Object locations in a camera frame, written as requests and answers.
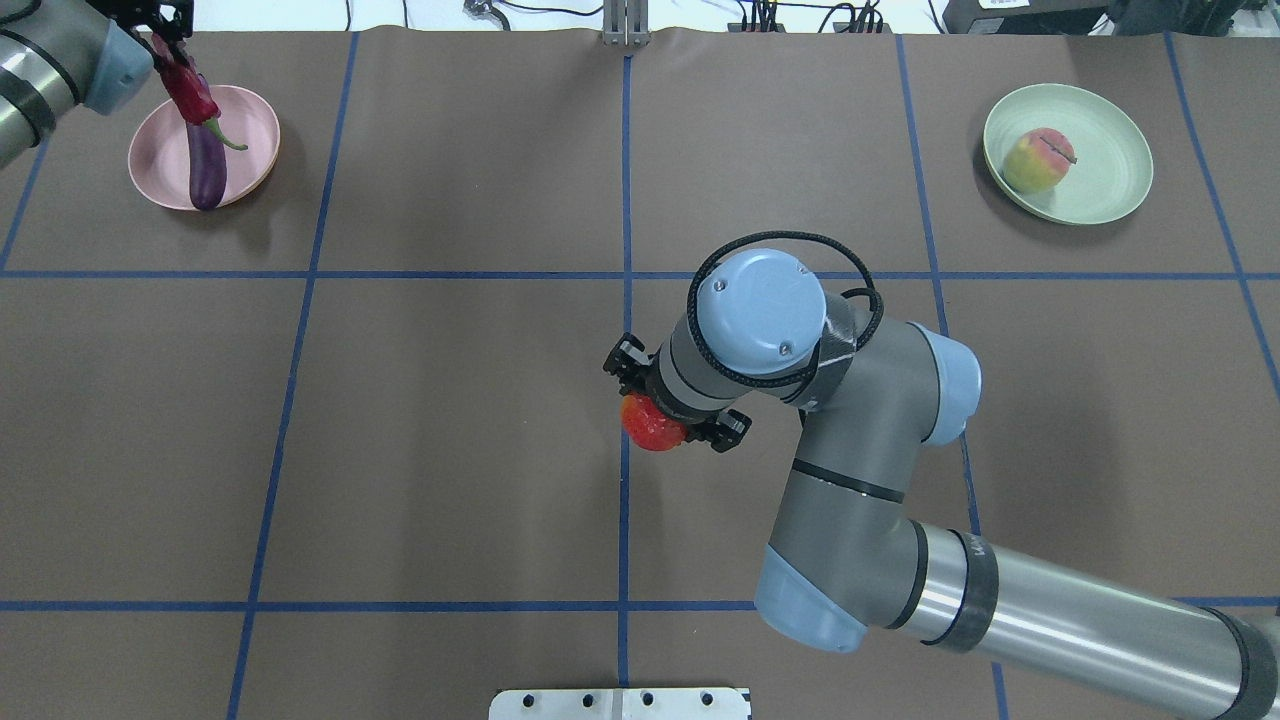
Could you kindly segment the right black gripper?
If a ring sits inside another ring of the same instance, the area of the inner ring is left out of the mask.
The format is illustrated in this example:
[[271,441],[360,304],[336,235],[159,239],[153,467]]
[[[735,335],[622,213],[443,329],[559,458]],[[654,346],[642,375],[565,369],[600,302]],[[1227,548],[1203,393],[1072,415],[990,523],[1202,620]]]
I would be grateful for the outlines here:
[[736,448],[749,432],[751,419],[730,407],[700,409],[677,398],[666,386],[658,354],[648,354],[643,342],[625,333],[605,357],[603,370],[620,383],[621,398],[627,393],[645,395],[664,415],[689,428],[685,443],[708,443],[716,452]]

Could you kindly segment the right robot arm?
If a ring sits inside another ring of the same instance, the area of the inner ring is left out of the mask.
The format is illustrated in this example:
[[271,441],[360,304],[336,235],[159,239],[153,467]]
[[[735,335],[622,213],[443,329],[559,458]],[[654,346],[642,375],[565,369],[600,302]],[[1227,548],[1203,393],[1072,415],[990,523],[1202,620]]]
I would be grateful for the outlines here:
[[831,293],[790,254],[721,249],[660,347],[622,334],[603,368],[628,405],[718,452],[750,427],[741,397],[797,410],[754,598],[792,641],[850,653],[878,626],[1175,717],[1277,716],[1276,619],[1156,598],[906,515],[920,451],[955,441],[977,411],[980,365],[965,345],[886,318],[870,277]]

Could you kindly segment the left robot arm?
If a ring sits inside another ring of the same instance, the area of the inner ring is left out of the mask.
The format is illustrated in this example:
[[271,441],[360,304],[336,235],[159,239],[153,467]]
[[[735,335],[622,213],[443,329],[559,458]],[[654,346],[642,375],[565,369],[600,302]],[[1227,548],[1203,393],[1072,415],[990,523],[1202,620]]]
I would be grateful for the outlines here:
[[46,143],[76,108],[110,115],[147,83],[156,53],[195,32],[192,1],[4,1],[1,164]]

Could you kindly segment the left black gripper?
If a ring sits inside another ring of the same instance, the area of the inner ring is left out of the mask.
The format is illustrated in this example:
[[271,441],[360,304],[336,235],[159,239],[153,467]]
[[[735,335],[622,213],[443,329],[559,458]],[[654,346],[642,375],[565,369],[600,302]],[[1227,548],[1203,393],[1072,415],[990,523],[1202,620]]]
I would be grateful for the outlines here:
[[193,1],[104,0],[95,3],[95,10],[129,35],[146,28],[169,44],[178,44],[195,33]]

